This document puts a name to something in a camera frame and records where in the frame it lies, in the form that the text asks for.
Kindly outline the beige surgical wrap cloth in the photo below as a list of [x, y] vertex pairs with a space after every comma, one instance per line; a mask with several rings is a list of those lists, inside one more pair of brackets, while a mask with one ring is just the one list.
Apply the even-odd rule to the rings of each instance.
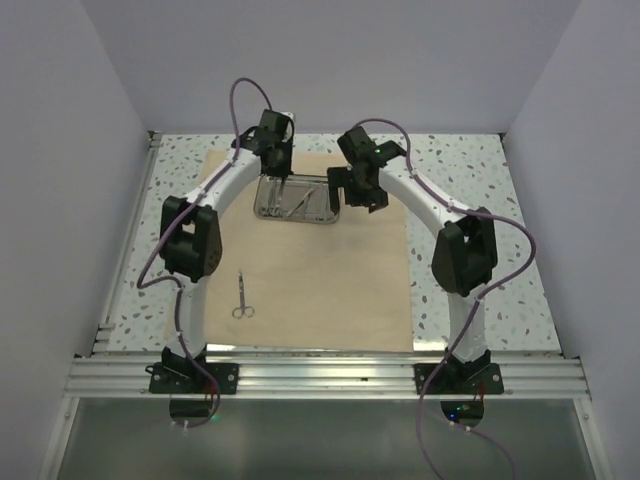
[[[212, 151], [204, 181], [228, 153]], [[344, 207], [334, 224], [262, 220], [258, 179], [223, 213], [221, 263], [204, 309], [206, 346], [406, 353], [413, 348], [406, 213]], [[251, 318], [235, 319], [242, 271]]]

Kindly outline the steel surgical scissors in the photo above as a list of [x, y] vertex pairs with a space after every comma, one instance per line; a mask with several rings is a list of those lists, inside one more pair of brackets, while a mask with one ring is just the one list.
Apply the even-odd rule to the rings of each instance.
[[232, 316], [235, 319], [251, 318], [254, 315], [254, 308], [247, 304], [245, 293], [245, 282], [242, 271], [238, 272], [238, 293], [239, 304], [233, 309]]

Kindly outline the steel tweezers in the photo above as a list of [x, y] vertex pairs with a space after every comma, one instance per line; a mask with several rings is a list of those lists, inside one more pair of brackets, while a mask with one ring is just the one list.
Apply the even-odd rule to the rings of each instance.
[[315, 192], [315, 190], [316, 188], [308, 189], [308, 191], [305, 192], [302, 198], [291, 209], [287, 211], [286, 217], [292, 216], [299, 208], [301, 208], [303, 205], [306, 205], [308, 203], [309, 198]]

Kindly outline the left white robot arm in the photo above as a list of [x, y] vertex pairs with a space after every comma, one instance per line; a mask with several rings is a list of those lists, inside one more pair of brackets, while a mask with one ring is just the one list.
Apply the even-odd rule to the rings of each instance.
[[294, 114], [264, 110], [256, 126], [236, 137], [213, 173], [190, 193], [164, 201], [159, 254], [178, 293], [161, 363], [185, 392], [213, 388], [214, 377], [202, 359], [204, 309], [208, 282], [223, 255], [222, 215], [259, 177], [292, 173], [294, 135]]

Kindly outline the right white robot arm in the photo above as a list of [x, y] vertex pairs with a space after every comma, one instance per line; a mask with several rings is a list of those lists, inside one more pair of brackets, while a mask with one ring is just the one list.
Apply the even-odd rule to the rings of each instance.
[[497, 244], [490, 212], [458, 206], [434, 183], [422, 178], [410, 161], [410, 148], [394, 141], [380, 145], [356, 126], [337, 140], [345, 167], [327, 170], [329, 205], [365, 207], [373, 213], [391, 196], [413, 213], [435, 238], [431, 271], [448, 294], [450, 337], [444, 375], [457, 392], [468, 392], [491, 362], [484, 314], [474, 305], [497, 265]]

